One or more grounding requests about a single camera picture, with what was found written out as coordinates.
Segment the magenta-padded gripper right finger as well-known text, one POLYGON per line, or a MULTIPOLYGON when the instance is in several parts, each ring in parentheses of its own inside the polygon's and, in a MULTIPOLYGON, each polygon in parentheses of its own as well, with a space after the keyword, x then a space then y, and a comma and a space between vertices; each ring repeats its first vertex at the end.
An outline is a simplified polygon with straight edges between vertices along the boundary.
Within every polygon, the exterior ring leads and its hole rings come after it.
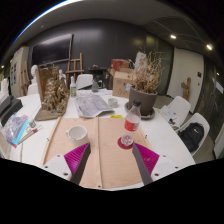
POLYGON ((159 155, 152 150, 134 143, 132 153, 144 185, 170 175, 180 169, 168 155, 159 155))

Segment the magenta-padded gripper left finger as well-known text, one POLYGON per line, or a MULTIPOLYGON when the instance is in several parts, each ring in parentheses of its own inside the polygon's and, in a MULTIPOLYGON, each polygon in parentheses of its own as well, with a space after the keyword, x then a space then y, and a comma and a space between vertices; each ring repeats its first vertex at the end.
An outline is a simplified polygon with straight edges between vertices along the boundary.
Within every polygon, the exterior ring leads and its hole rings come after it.
POLYGON ((86 143, 65 155, 55 155, 43 165, 43 169, 78 185, 82 179, 90 153, 90 144, 86 143))

